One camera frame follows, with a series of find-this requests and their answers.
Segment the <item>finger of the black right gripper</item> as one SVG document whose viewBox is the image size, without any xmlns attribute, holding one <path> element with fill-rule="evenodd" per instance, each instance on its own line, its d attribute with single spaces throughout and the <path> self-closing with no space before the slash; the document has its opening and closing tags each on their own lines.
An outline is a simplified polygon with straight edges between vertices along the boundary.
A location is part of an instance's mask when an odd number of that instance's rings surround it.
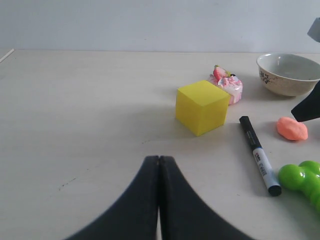
<svg viewBox="0 0 320 240">
<path fill-rule="evenodd" d="M 291 114 L 298 122 L 306 122 L 320 117 L 320 82 L 311 93 L 292 110 Z"/>
</svg>

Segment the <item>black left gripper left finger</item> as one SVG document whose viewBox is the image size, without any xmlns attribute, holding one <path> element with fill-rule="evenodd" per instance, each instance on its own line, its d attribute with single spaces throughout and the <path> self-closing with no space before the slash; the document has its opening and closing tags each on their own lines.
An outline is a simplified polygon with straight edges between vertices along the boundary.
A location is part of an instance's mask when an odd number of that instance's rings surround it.
<svg viewBox="0 0 320 240">
<path fill-rule="evenodd" d="M 122 195 L 69 240 L 155 240 L 159 157 L 147 156 Z"/>
</svg>

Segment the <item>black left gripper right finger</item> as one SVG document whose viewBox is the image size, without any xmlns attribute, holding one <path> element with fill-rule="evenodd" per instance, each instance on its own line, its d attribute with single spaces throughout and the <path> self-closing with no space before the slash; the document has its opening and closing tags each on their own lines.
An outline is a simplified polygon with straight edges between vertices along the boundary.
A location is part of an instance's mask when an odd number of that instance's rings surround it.
<svg viewBox="0 0 320 240">
<path fill-rule="evenodd" d="M 159 158 L 163 240 L 251 240 L 213 211 L 193 190 L 171 156 Z"/>
</svg>

